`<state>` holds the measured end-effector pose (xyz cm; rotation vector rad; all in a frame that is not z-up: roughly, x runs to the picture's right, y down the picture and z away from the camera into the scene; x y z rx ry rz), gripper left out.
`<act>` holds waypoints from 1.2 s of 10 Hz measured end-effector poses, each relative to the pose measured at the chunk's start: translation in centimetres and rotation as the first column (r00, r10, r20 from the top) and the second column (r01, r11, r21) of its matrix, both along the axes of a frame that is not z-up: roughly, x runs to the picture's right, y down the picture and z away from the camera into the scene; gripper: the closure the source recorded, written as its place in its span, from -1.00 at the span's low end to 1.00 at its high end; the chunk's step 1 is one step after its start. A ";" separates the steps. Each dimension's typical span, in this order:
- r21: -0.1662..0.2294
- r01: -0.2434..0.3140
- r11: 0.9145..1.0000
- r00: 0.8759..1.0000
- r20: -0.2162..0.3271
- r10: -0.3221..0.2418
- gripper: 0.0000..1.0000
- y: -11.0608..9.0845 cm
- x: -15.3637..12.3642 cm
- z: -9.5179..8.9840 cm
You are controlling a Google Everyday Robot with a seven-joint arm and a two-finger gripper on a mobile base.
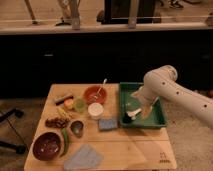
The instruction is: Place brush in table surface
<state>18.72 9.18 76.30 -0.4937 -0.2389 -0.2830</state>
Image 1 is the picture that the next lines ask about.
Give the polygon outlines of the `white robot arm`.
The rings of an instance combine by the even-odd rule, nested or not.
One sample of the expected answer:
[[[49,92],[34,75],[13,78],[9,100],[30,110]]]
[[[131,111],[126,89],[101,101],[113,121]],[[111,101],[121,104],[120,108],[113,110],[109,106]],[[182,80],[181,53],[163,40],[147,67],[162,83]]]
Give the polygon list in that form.
[[[213,129],[213,100],[176,83],[177,70],[171,65],[147,72],[143,85],[132,93],[141,107],[151,106],[161,96],[177,103]]]

